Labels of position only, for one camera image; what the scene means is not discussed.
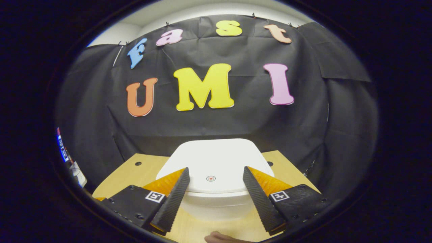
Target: white container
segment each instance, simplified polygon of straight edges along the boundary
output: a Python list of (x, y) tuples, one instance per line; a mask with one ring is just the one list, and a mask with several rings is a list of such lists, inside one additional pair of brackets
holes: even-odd
[(181, 207), (201, 221), (232, 221), (245, 217), (254, 206), (243, 182), (245, 166), (274, 176), (249, 140), (190, 141), (174, 151), (156, 179), (189, 167), (191, 181)]

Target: wooden table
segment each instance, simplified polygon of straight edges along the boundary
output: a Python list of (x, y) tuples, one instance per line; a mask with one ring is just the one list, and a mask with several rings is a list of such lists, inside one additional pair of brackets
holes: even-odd
[[(273, 162), (271, 169), (275, 178), (292, 186), (306, 184), (319, 192), (279, 151), (265, 152), (262, 155), (267, 161)], [(133, 155), (96, 188), (93, 197), (109, 198), (129, 185), (144, 186), (156, 180), (156, 175), (168, 158), (138, 153)], [(141, 165), (136, 166), (136, 162), (141, 162)], [(245, 218), (227, 222), (199, 221), (180, 207), (171, 232), (166, 237), (180, 243), (205, 243), (204, 237), (216, 230), (241, 240), (257, 242), (270, 238), (255, 207)]]

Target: foam letter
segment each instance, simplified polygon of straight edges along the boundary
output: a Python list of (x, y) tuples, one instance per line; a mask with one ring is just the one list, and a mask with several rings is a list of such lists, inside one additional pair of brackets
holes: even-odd
[(143, 55), (140, 55), (140, 53), (144, 52), (144, 43), (146, 41), (147, 39), (143, 38), (127, 53), (127, 55), (130, 57), (130, 60), (132, 61), (132, 65), (130, 66), (131, 69), (134, 68), (143, 58)]
[(162, 38), (156, 41), (157, 46), (166, 45), (166, 44), (174, 44), (179, 42), (183, 37), (181, 34), (183, 33), (182, 29), (174, 29), (162, 34)]
[(137, 92), (140, 83), (132, 83), (127, 86), (127, 110), (132, 116), (145, 116), (150, 113), (153, 108), (154, 86), (158, 81), (157, 78), (149, 78), (143, 82), (146, 87), (146, 102), (139, 107), (137, 104)]
[(198, 107), (203, 108), (206, 104), (210, 91), (212, 99), (209, 101), (211, 108), (229, 108), (234, 106), (234, 100), (229, 96), (228, 72), (231, 66), (225, 63), (212, 65), (204, 81), (197, 76), (195, 71), (190, 68), (182, 68), (174, 72), (174, 77), (178, 79), (178, 111), (190, 111), (194, 104), (189, 100), (189, 93), (197, 103)]
[(294, 103), (294, 97), (289, 94), (288, 82), (285, 71), (288, 68), (283, 64), (269, 63), (263, 66), (270, 74), (273, 87), (273, 96), (270, 98), (272, 105), (290, 105)]
[(220, 36), (236, 36), (240, 35), (243, 31), (239, 27), (240, 24), (234, 20), (222, 20), (216, 23), (216, 33)]
[(270, 30), (271, 35), (278, 41), (282, 43), (291, 43), (291, 39), (283, 36), (282, 33), (286, 33), (284, 29), (280, 29), (276, 25), (267, 25), (264, 28)]

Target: letter m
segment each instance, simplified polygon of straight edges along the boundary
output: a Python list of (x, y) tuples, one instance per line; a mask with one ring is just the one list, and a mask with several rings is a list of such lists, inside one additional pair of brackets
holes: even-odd
[(174, 72), (178, 79), (178, 111), (190, 111), (194, 104), (189, 100), (189, 94), (195, 100), (198, 107), (203, 108), (206, 104), (210, 91), (212, 98), (209, 101), (211, 108), (228, 108), (234, 106), (234, 100), (229, 96), (228, 72), (231, 70), (229, 64), (218, 63), (212, 65), (204, 81), (190, 68), (182, 68)]

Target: human hand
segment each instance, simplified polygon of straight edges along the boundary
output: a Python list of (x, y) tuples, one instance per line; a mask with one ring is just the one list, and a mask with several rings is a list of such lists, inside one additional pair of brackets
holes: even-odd
[(253, 243), (252, 241), (239, 240), (219, 233), (218, 231), (213, 231), (210, 235), (204, 237), (207, 243)]

